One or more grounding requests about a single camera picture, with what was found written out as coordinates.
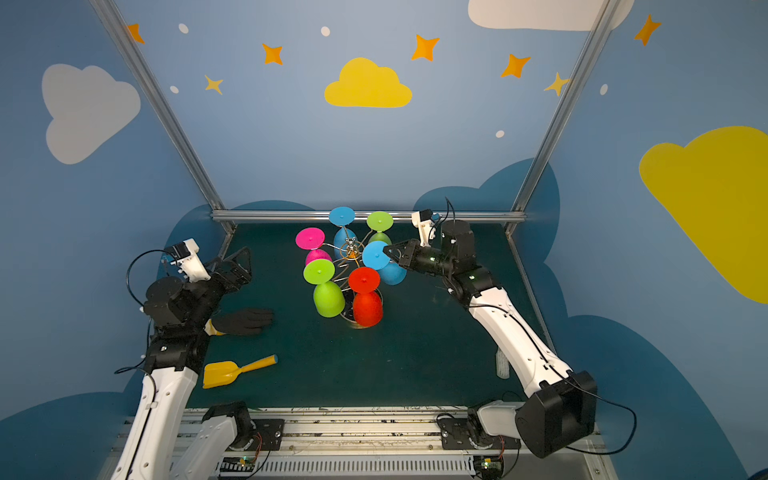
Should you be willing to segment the red wine glass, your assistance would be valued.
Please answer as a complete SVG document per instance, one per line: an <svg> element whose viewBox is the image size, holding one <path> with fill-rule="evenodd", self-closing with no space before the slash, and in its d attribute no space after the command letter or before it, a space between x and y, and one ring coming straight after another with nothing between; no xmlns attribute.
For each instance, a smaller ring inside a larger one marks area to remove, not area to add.
<svg viewBox="0 0 768 480"><path fill-rule="evenodd" d="M361 267L349 277L349 287L354 293L353 317L361 327L377 325L383 318L383 303L377 289L381 283L377 271Z"/></svg>

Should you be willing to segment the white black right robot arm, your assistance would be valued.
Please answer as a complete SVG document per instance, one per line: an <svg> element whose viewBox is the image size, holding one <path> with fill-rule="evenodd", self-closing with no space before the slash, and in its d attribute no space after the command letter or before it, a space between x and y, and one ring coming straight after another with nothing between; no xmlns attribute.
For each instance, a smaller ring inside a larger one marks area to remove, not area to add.
<svg viewBox="0 0 768 480"><path fill-rule="evenodd" d="M441 244L411 239L384 247L400 267L442 278L449 293L489 333L520 381L520 406L493 401L469 413L477 440L520 440L538 458L570 446L595 429L597 383L573 372L524 320L506 290L477 261L468 222L442 224Z"/></svg>

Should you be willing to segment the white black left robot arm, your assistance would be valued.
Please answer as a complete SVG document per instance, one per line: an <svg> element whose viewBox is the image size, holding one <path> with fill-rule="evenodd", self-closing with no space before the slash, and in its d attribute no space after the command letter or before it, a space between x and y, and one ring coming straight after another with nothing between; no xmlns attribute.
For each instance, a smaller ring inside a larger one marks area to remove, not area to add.
<svg viewBox="0 0 768 480"><path fill-rule="evenodd" d="M192 445L173 458L185 407L204 370L205 325L226 294L252 279L246 248L208 264L194 252L175 262L182 274L162 277L146 291L143 311L155 332L137 368L144 375L141 398L115 479L207 479L226 450L254 443L250 415L234 402L210 408Z"/></svg>

